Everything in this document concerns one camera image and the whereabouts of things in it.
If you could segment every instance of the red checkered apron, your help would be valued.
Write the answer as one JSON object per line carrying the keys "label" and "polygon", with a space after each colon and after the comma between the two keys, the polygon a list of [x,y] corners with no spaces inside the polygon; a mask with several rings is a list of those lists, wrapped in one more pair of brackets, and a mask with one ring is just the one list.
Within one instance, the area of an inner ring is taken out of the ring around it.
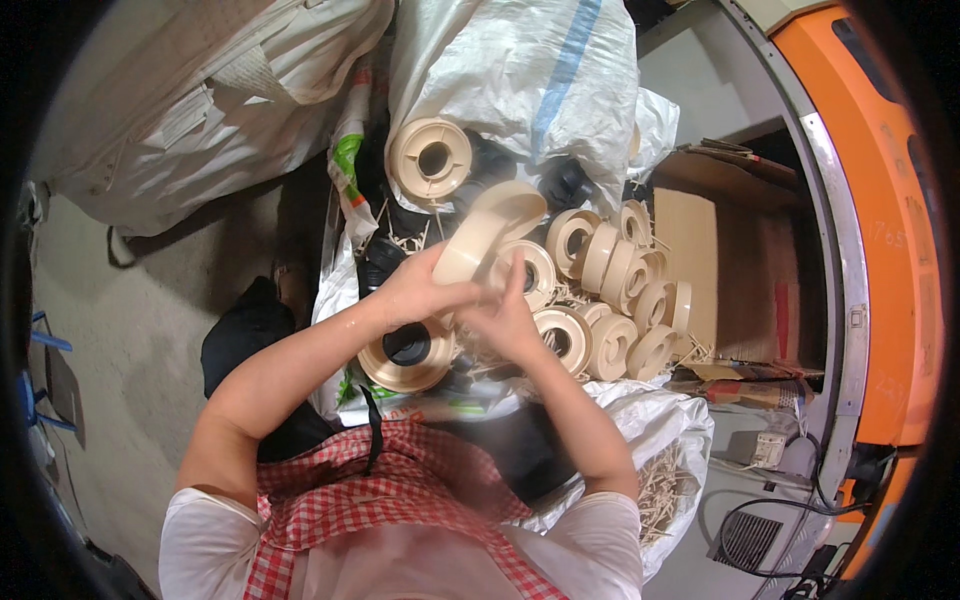
{"label": "red checkered apron", "polygon": [[267,520],[245,599],[287,597],[294,558],[345,533],[389,524],[443,527],[484,544],[523,598],[564,599],[515,552],[495,523],[530,510],[500,478],[490,455],[409,421],[382,424],[383,448],[364,471],[372,430],[357,427],[301,456],[261,465],[257,509]]}

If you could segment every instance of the orange machine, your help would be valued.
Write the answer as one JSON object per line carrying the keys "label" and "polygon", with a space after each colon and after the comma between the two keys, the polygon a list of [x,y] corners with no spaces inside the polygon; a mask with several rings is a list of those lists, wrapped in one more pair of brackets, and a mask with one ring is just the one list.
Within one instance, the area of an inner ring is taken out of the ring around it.
{"label": "orange machine", "polygon": [[864,52],[850,46],[840,8],[800,16],[773,36],[822,116],[853,196],[870,286],[870,355],[856,440],[898,458],[844,559],[866,562],[905,489],[924,441],[943,346],[937,257],[906,110]]}

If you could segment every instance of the forearm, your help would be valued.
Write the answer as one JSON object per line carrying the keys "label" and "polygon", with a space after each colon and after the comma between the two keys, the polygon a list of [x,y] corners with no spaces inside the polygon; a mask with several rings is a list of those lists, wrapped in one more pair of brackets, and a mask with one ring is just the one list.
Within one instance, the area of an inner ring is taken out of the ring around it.
{"label": "forearm", "polygon": [[383,333],[383,313],[372,298],[260,350],[234,369],[197,419],[176,490],[197,488],[255,508],[260,441]]}
{"label": "forearm", "polygon": [[587,483],[587,493],[637,496],[636,469],[620,430],[581,385],[543,346],[532,348],[520,365],[537,387],[570,459]]}
{"label": "forearm", "polygon": [[384,329],[382,310],[368,297],[244,361],[217,387],[204,412],[262,440]]}

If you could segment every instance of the apron strap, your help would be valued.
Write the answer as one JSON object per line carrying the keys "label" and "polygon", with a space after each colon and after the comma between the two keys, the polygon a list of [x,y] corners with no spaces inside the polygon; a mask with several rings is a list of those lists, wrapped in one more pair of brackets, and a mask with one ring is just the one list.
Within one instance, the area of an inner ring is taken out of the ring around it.
{"label": "apron strap", "polygon": [[370,390],[368,390],[366,386],[360,386],[360,391],[363,392],[363,397],[367,401],[367,408],[370,414],[370,429],[372,432],[370,456],[367,457],[367,467],[363,471],[364,477],[370,477],[373,464],[376,462],[377,457],[380,456],[380,452],[383,451],[383,430],[380,428],[383,417],[380,416],[380,411],[376,408],[376,402],[373,401],[373,394],[371,394]]}

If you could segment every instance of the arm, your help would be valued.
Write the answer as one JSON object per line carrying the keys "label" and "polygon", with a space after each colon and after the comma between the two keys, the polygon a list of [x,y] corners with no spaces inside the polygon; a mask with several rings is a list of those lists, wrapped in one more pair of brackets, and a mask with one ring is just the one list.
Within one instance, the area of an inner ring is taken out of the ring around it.
{"label": "arm", "polygon": [[522,265],[522,255],[517,252],[507,289],[494,310],[470,307],[458,316],[504,358],[526,371],[570,459],[584,476],[585,495],[620,492],[636,500],[638,483],[630,449],[607,413],[543,343],[523,299],[526,273]]}
{"label": "arm", "polygon": [[480,297],[475,283],[433,283],[443,248],[438,244],[408,258],[373,294],[260,350],[233,370],[200,413],[176,491],[197,488],[255,509],[260,440],[373,340]]}

